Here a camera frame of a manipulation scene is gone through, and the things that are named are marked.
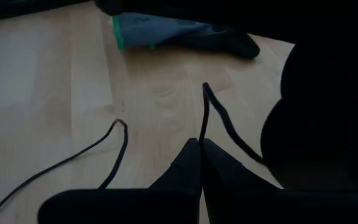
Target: black cord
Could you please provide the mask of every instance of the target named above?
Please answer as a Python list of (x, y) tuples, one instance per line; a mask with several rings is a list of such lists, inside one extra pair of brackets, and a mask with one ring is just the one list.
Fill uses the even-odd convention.
[(204, 141), (206, 126), (208, 123), (208, 116), (209, 116), (209, 102), (211, 102), (211, 104), (214, 106), (216, 111), (219, 113), (224, 128), (226, 129), (226, 132), (228, 133), (230, 138), (235, 142), (235, 144), (237, 144), (253, 160), (258, 162), (259, 164), (265, 165), (264, 159), (260, 155), (258, 155), (254, 150), (252, 150), (251, 147), (249, 147), (247, 143), (245, 143), (244, 140), (242, 140), (240, 136), (237, 134), (233, 124), (231, 123), (229, 114), (227, 113), (224, 106), (215, 97), (215, 94), (212, 91), (211, 87), (209, 87), (208, 83), (203, 83), (203, 98), (204, 98), (204, 117), (203, 117), (203, 124), (201, 125), (201, 132), (200, 132), (200, 138), (198, 139), (198, 144), (202, 144)]
[(86, 147), (84, 150), (80, 151), (79, 153), (75, 154), (74, 156), (70, 156), (69, 158), (58, 162), (57, 164), (44, 169), (43, 171), (39, 172), (38, 174), (33, 175), (32, 177), (28, 178), (25, 182), (21, 183), (19, 186), (17, 186), (11, 193), (9, 193), (1, 202), (0, 202), (0, 208), (14, 195), (16, 194), (18, 191), (20, 191), (22, 188), (24, 188), (25, 186), (29, 185), (31, 182), (33, 182), (35, 179), (39, 178), (40, 176), (46, 174), (47, 172), (60, 167), (61, 165), (64, 165), (65, 163), (75, 159), (76, 157), (80, 156), (81, 154), (83, 154), (84, 152), (92, 149), (93, 147), (97, 146), (99, 143), (103, 142), (111, 133), (112, 129), (114, 128), (114, 126), (120, 123), (123, 125), (124, 127), (124, 142), (122, 144), (121, 150), (119, 152), (118, 158), (116, 160), (116, 163), (114, 164), (114, 167), (112, 168), (111, 173), (109, 174), (109, 176), (107, 177), (107, 179), (102, 183), (102, 185), (99, 187), (99, 189), (105, 189), (107, 187), (107, 185), (110, 183), (110, 181), (114, 178), (114, 176), (116, 175), (119, 165), (122, 161), (122, 158), (124, 157), (124, 153), (126, 150), (126, 147), (128, 145), (128, 126), (127, 124), (121, 120), (121, 119), (116, 119), (110, 126), (110, 128), (108, 129), (107, 133), (99, 140), (97, 140), (95, 143), (93, 143), (92, 145)]

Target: black plastic part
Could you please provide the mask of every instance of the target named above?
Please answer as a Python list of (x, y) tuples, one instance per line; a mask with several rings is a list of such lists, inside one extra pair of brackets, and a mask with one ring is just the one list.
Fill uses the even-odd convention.
[(252, 38), (243, 32), (214, 27), (217, 33), (204, 33), (203, 30), (190, 34), (180, 35), (167, 40), (163, 44), (179, 45), (197, 50), (213, 52), (227, 52), (238, 57), (253, 59), (258, 56), (259, 46)]
[(211, 224), (251, 221), (252, 213), (247, 210), (240, 211), (248, 202), (246, 200), (241, 202), (237, 196), (242, 192), (278, 190), (274, 185), (246, 169), (211, 140), (204, 139), (202, 152), (201, 176)]
[(198, 223), (196, 192), (154, 189), (70, 190), (48, 199), (39, 224)]
[(165, 173), (149, 188), (194, 191), (201, 196), (201, 151), (197, 139), (187, 140)]

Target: wood grain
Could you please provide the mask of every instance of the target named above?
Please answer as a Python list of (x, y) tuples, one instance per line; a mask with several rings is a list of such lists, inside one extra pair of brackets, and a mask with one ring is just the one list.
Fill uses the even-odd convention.
[[(92, 3), (0, 21), (0, 200), (99, 139), (115, 118), (129, 125), (129, 145), (109, 187), (148, 187), (186, 140), (198, 136), (203, 82), (260, 152), (262, 125), (279, 98), (280, 72), (293, 46), (253, 38), (261, 48), (253, 61), (174, 47), (121, 52), (109, 17)], [(278, 185), (229, 139), (215, 111), (207, 137)], [(97, 187), (122, 139), (118, 127), (82, 158), (36, 180), (2, 208), (0, 223), (37, 223), (39, 206), (53, 194)], [(200, 222), (208, 223), (203, 199)]]

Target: green stripe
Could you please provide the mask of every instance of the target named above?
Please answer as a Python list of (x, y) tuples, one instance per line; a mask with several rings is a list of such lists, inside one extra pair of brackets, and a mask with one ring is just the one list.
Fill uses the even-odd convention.
[(124, 50), (124, 38), (122, 38), (121, 28), (119, 26), (119, 15), (112, 16), (112, 24), (114, 25), (113, 32), (114, 35), (116, 36), (118, 49)]

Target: green and grey object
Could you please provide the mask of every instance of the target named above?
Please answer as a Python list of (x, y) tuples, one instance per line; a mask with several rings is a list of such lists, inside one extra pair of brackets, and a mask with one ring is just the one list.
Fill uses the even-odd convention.
[(120, 50), (161, 44), (198, 50), (229, 52), (245, 58), (259, 54), (258, 45), (246, 33), (200, 22), (126, 12), (112, 18)]

